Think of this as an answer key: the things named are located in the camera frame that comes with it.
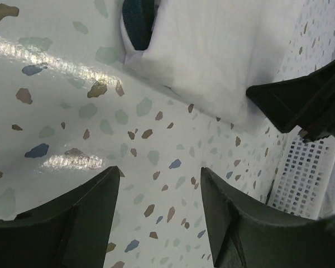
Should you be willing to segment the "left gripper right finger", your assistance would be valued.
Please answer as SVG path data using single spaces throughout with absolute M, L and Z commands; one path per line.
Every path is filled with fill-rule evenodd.
M 200 189 L 214 267 L 335 267 L 335 215 L 279 211 L 206 167 Z

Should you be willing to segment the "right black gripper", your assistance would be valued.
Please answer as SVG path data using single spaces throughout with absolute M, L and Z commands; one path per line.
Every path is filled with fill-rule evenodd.
M 246 96 L 281 133 L 297 125 L 301 111 L 303 142 L 335 137 L 335 60 L 307 76 L 251 86 Z

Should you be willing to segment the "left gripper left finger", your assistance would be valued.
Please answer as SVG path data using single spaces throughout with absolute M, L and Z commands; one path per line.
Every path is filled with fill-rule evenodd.
M 120 174 L 105 169 L 11 221 L 0 220 L 0 267 L 103 267 Z

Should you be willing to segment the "white printed tank top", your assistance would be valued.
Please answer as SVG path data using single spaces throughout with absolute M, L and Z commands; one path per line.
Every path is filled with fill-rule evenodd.
M 274 80 L 303 1 L 124 1 L 125 64 L 211 116 L 255 132 L 246 97 Z

